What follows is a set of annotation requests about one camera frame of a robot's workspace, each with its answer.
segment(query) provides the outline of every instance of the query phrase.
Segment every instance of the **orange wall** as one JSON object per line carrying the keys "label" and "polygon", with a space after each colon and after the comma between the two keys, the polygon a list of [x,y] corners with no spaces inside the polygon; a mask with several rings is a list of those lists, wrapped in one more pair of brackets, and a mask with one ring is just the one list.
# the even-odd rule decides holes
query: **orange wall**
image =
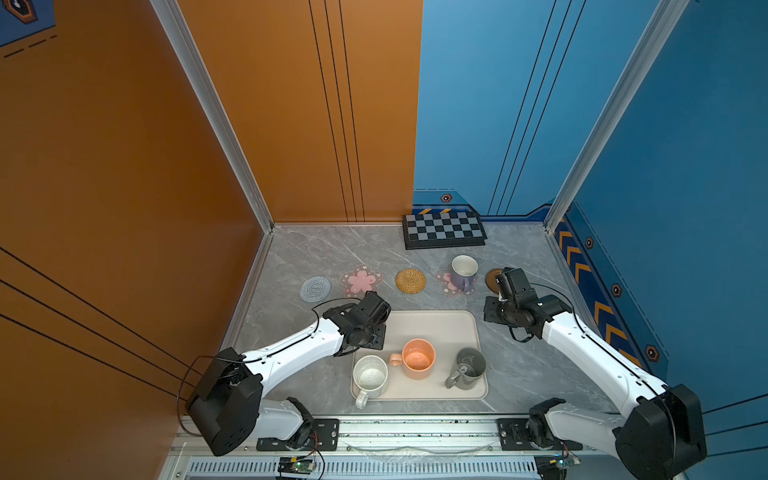
{"label": "orange wall", "polygon": [[179,3],[275,221],[409,213],[421,1]]}
{"label": "orange wall", "polygon": [[[0,247],[187,363],[215,353],[257,221],[149,2],[56,2],[55,14],[55,38],[0,57]],[[3,252],[0,279],[186,369]],[[178,388],[2,284],[0,313]],[[156,477],[177,430],[168,393],[2,318],[0,378],[3,478]]]}

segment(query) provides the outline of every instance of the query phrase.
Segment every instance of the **brown wooden coaster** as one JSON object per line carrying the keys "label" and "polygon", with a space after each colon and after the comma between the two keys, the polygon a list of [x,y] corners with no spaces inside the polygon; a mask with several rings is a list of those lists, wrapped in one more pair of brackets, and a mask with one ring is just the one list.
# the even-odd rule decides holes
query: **brown wooden coaster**
{"label": "brown wooden coaster", "polygon": [[493,293],[496,293],[498,295],[498,283],[496,283],[496,276],[499,275],[502,272],[502,269],[500,268],[494,268],[490,272],[488,272],[487,275],[485,275],[485,285],[488,285],[488,288],[491,289]]}
{"label": "brown wooden coaster", "polygon": [[395,285],[405,293],[418,293],[424,290],[427,278],[415,268],[406,268],[395,277]]}

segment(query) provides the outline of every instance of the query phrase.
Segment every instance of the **pink flower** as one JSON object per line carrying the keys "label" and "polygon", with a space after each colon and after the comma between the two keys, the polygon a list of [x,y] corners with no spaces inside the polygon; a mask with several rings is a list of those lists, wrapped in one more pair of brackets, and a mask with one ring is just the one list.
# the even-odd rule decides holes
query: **pink flower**
{"label": "pink flower", "polygon": [[358,273],[350,276],[347,281],[351,287],[349,291],[352,293],[369,292],[373,290],[373,285],[376,282],[376,275],[369,275],[365,270],[360,270]]}

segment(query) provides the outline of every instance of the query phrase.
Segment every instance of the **blue woven coaster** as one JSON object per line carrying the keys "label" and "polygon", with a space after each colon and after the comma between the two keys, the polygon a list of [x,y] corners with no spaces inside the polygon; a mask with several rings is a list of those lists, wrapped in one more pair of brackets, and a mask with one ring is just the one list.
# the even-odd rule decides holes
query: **blue woven coaster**
{"label": "blue woven coaster", "polygon": [[324,276],[313,276],[301,286],[299,295],[309,303],[322,302],[331,294],[331,281]]}

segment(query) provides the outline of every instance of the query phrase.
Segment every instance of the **purple mug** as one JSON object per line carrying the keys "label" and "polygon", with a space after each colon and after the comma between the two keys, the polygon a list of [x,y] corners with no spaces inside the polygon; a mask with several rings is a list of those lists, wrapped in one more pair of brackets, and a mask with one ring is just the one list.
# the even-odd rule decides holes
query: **purple mug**
{"label": "purple mug", "polygon": [[478,263],[467,255],[459,255],[451,262],[451,283],[468,293],[477,280]]}

